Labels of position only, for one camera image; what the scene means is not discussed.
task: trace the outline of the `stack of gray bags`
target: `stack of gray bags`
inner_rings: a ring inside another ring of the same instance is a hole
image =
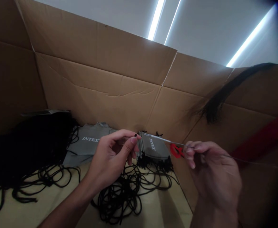
[[[85,124],[79,127],[79,140],[68,146],[63,165],[75,167],[90,162],[96,152],[100,138],[115,131],[105,122],[96,125]]]
[[[160,137],[151,136],[143,131],[140,131],[139,135],[142,139],[138,140],[139,152],[137,153],[137,160],[139,157],[142,158],[143,154],[156,163],[168,159],[170,152]]]

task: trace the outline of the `red clip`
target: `red clip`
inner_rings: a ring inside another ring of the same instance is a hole
[[[182,147],[178,147],[175,144],[170,144],[170,152],[175,158],[184,157],[184,154],[182,152]]]

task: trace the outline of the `ceiling light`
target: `ceiling light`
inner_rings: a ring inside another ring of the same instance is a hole
[[[164,6],[164,0],[158,0],[158,4],[155,10],[154,18],[152,19],[151,28],[149,30],[148,39],[154,40],[154,36],[158,27],[159,19]]]
[[[246,41],[242,44],[242,46],[236,52],[234,57],[229,61],[229,63],[226,65],[227,67],[232,67],[232,65],[235,63],[235,61],[238,59],[238,57],[241,55],[241,53],[244,51],[244,49],[252,42],[252,40],[255,38],[255,36],[260,32],[260,30],[264,27],[264,25],[272,18],[272,16],[277,11],[278,11],[278,5],[275,4],[269,10],[269,12],[267,12],[267,14],[264,16],[264,18],[260,21],[260,23],[257,25],[257,27],[253,30],[253,32],[250,34],[250,36],[246,39]]]
[[[178,8],[179,8],[179,5],[180,5],[180,2],[181,2],[181,0],[179,0],[179,3],[178,3],[178,6],[177,6],[177,9],[176,9],[176,12],[175,12],[175,15],[174,15],[173,21],[172,21],[172,22],[171,22],[171,24],[170,24],[170,29],[171,29],[171,27],[172,27],[172,25],[173,25],[173,23],[174,23],[174,19],[175,19],[175,16],[176,16],[176,14],[177,14],[177,11],[178,11]],[[168,38],[168,36],[169,36],[169,34],[170,34],[170,29],[168,30],[168,34],[167,34],[167,37],[166,37],[166,39],[165,39],[164,45],[166,44],[167,38]]]

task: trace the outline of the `white ceiling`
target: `white ceiling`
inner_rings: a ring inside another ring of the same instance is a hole
[[[158,0],[37,0],[147,38]],[[179,0],[166,0],[154,40],[164,44]],[[272,4],[262,0],[181,0],[166,45],[227,65]],[[278,15],[233,67],[278,63]]]

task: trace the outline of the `hand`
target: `hand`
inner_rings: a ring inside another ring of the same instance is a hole
[[[119,130],[100,139],[84,177],[88,185],[94,186],[95,194],[117,180],[126,160],[129,165],[132,164],[132,158],[136,158],[136,152],[139,151],[138,139],[141,139],[139,135],[128,130]]]
[[[184,155],[195,186],[205,202],[225,212],[236,212],[242,183],[237,163],[214,142],[189,141]]]

